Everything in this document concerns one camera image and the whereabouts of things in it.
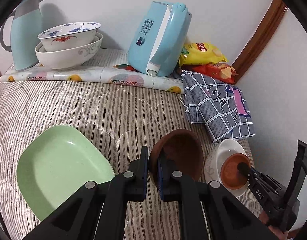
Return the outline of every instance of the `green tray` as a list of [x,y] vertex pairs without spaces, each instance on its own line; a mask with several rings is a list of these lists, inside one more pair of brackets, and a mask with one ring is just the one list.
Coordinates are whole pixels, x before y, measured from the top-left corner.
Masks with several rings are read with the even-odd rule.
[[39,135],[17,166],[19,189],[40,221],[89,180],[115,176],[107,159],[71,126],[58,125]]

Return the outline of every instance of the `snack bag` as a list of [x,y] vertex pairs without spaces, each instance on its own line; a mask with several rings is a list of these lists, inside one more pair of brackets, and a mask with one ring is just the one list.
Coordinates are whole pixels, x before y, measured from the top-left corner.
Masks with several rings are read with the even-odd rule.
[[228,60],[216,46],[205,42],[185,44],[179,58],[180,66],[217,64],[220,61]]
[[234,84],[233,76],[237,75],[235,69],[224,62],[215,65],[183,65],[181,68],[201,73],[228,84]]

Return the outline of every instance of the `red bat design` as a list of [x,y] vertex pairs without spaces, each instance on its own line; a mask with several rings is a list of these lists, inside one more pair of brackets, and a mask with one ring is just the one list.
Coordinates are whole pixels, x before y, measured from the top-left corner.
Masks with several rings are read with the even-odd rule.
[[52,40],[52,41],[61,41],[61,42],[65,42],[65,41],[67,41],[68,39],[70,39],[70,38],[72,38],[72,37],[77,38],[76,36],[67,36],[67,37],[56,38],[56,39],[54,39],[54,40]]

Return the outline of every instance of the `lay's logo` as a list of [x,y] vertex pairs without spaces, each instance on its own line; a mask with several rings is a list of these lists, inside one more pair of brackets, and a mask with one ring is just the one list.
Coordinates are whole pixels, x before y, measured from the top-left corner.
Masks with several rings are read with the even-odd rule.
[[207,51],[206,47],[203,45],[203,43],[196,43],[198,49],[200,51]]

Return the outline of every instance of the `white wall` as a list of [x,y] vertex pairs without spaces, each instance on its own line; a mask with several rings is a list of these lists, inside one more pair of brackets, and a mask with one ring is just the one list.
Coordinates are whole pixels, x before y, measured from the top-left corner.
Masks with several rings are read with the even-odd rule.
[[[255,166],[287,186],[297,140],[307,143],[307,34],[291,11],[238,86],[255,124],[249,140]],[[293,228],[307,219],[307,179],[298,199]]]
[[[154,0],[44,0],[44,28],[68,22],[102,24],[103,47],[128,49],[135,31]],[[165,0],[185,3],[192,13],[188,38],[217,45],[232,63],[262,20],[272,0]],[[4,38],[9,41],[9,19]],[[0,46],[2,73],[12,63],[10,52]]]

